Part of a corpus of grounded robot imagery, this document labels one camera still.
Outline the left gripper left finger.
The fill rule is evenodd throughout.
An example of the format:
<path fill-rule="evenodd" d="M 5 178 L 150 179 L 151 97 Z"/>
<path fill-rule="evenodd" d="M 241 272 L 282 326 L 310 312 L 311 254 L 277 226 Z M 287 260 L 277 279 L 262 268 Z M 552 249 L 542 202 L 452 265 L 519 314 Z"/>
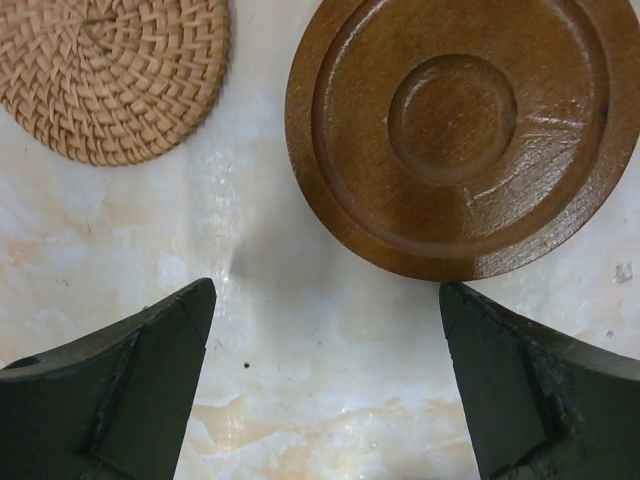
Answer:
<path fill-rule="evenodd" d="M 2 368 L 2 478 L 173 478 L 215 303 L 201 278 Z"/>

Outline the woven rattan coaster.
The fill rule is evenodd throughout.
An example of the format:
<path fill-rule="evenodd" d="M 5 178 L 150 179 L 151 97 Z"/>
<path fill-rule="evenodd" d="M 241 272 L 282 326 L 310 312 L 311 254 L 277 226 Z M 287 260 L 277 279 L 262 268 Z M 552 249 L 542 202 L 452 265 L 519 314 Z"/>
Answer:
<path fill-rule="evenodd" d="M 71 160 L 142 163 L 206 119 L 230 45 L 225 1 L 5 1 L 1 103 Z"/>

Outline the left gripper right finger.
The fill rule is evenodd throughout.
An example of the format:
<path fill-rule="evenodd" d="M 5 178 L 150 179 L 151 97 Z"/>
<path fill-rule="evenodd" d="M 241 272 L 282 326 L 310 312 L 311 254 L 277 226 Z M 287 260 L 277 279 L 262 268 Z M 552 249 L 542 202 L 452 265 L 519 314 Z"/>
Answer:
<path fill-rule="evenodd" d="M 483 479 L 636 479 L 639 363 L 462 283 L 442 324 Z"/>

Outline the wooden coaster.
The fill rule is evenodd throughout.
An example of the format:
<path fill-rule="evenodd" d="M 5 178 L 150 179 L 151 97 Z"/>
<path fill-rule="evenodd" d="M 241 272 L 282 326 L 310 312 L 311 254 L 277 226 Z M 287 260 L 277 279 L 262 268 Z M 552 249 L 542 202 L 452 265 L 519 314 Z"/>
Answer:
<path fill-rule="evenodd" d="M 357 255 L 428 281 L 507 273 L 621 179 L 639 21 L 628 1 L 324 1 L 285 132 L 306 201 Z"/>

